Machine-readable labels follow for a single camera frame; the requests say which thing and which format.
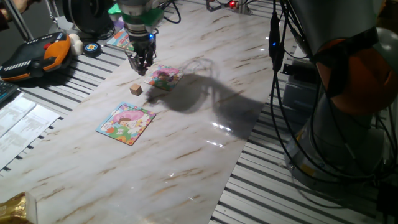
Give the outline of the person right hand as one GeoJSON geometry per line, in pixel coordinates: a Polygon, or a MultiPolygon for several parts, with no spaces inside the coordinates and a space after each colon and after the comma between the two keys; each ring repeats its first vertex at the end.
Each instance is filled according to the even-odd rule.
{"type": "MultiPolygon", "coordinates": [[[[26,10],[28,10],[29,6],[34,3],[34,1],[31,0],[12,0],[12,1],[21,14],[23,14],[26,10]]],[[[5,7],[1,7],[1,15],[7,21],[12,20],[10,12],[5,7]]]]}

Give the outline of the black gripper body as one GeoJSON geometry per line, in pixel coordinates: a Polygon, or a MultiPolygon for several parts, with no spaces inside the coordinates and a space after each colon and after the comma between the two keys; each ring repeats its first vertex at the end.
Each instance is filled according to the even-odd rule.
{"type": "Polygon", "coordinates": [[[147,33],[143,36],[129,35],[135,53],[140,58],[153,59],[156,56],[156,34],[147,33]]]}

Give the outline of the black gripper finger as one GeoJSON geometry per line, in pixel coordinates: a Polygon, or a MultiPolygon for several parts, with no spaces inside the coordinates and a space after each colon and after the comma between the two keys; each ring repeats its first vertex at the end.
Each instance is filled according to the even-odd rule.
{"type": "Polygon", "coordinates": [[[146,53],[146,56],[144,57],[144,61],[142,62],[142,68],[141,68],[142,76],[144,76],[146,74],[147,69],[153,65],[153,59],[154,59],[154,52],[148,51],[148,53],[146,53]]]}
{"type": "Polygon", "coordinates": [[[142,63],[138,54],[130,55],[130,65],[133,70],[135,70],[139,75],[141,75],[142,63]]]}

